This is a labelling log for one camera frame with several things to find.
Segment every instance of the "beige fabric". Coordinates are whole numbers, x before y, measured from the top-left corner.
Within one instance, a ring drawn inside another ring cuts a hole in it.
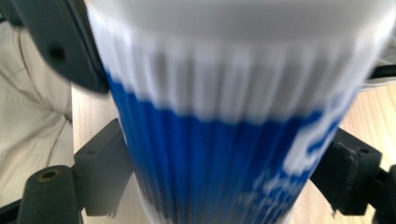
[[[70,83],[43,62],[26,31],[0,23],[0,206],[35,171],[73,164]]]

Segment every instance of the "cup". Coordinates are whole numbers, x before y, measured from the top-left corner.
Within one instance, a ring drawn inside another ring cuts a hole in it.
[[[394,21],[390,0],[91,0],[152,223],[280,223]]]

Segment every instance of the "wooden table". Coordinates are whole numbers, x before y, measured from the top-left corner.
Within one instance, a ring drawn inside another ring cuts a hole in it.
[[[111,96],[98,96],[73,88],[74,146],[80,149],[106,124],[117,116]],[[383,152],[381,167],[388,170],[396,164],[396,83],[373,91],[361,92],[341,127]],[[120,205],[116,218],[84,217],[85,223],[149,223],[140,205],[135,177]],[[291,216],[290,224],[364,224],[374,214],[369,207],[364,217],[344,217],[332,209],[318,189],[308,182]]]

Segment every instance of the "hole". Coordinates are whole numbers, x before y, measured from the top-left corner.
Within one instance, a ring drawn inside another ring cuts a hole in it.
[[[95,151],[93,151],[93,150],[88,150],[87,151],[87,155],[94,155],[96,152]]]
[[[366,148],[359,148],[359,152],[364,154],[370,153],[370,151]]]
[[[59,171],[58,170],[51,170],[51,171],[47,171],[44,174],[41,174],[37,178],[37,180],[39,182],[48,182],[48,181],[51,181],[51,180],[55,179],[58,175],[59,175]]]
[[[66,60],[64,48],[59,44],[53,44],[49,47],[49,56],[56,63],[62,63]]]

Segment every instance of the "table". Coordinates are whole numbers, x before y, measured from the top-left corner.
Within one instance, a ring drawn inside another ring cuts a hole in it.
[[[117,110],[111,95],[96,95],[76,86],[72,94],[74,148],[78,150],[117,116]],[[388,170],[396,164],[396,83],[359,93],[341,128],[381,150],[383,169]],[[115,218],[84,217],[84,223],[149,224],[136,188],[133,176]],[[364,224],[371,223],[373,214],[372,207],[368,208],[364,217],[344,217],[333,213],[318,189],[308,181],[294,206],[290,224]]]

